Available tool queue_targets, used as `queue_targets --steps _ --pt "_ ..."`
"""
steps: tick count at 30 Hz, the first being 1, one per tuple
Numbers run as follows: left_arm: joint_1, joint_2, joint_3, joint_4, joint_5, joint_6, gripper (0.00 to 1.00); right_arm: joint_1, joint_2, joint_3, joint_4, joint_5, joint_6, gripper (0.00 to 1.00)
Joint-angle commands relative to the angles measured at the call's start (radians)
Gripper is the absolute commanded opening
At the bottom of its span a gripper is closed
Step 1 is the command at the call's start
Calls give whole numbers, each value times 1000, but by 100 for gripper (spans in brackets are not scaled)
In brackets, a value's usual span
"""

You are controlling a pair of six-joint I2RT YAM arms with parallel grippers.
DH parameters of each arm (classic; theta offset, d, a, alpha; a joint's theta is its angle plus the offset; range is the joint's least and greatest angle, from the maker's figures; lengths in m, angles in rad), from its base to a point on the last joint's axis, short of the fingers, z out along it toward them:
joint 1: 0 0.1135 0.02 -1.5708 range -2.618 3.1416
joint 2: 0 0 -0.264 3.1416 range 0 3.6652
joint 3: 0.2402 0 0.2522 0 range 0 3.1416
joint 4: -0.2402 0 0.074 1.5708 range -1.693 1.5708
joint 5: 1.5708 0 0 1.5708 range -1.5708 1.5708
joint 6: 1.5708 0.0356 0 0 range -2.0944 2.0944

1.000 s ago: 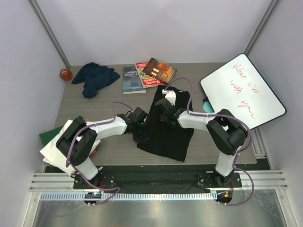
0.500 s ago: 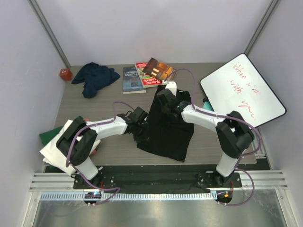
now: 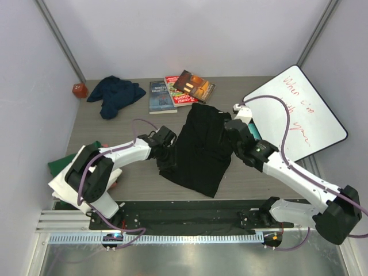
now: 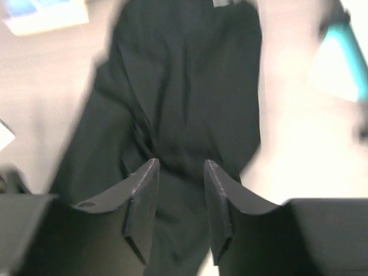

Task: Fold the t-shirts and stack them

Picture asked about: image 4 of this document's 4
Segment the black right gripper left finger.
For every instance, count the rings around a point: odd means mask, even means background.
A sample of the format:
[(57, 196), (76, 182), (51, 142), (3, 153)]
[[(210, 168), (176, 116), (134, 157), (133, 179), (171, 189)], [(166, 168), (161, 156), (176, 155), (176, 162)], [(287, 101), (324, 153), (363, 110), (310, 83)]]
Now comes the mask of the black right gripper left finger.
[(1, 172), (2, 275), (142, 275), (150, 261), (159, 161), (75, 206)]

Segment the black t shirt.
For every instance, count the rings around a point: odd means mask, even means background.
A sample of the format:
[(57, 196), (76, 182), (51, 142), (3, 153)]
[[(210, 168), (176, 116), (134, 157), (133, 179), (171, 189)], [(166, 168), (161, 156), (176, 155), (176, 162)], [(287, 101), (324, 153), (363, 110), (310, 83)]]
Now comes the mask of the black t shirt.
[(239, 181), (260, 145), (261, 43), (246, 1), (122, 7), (50, 191), (75, 204), (159, 159), (145, 275), (196, 275), (209, 251), (204, 161)]

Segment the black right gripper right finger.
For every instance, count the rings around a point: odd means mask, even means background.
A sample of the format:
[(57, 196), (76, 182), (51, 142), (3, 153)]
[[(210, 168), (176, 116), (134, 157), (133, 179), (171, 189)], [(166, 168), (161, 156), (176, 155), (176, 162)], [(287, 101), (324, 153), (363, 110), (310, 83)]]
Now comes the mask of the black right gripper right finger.
[(367, 199), (274, 204), (204, 165), (210, 247), (221, 275), (366, 275)]

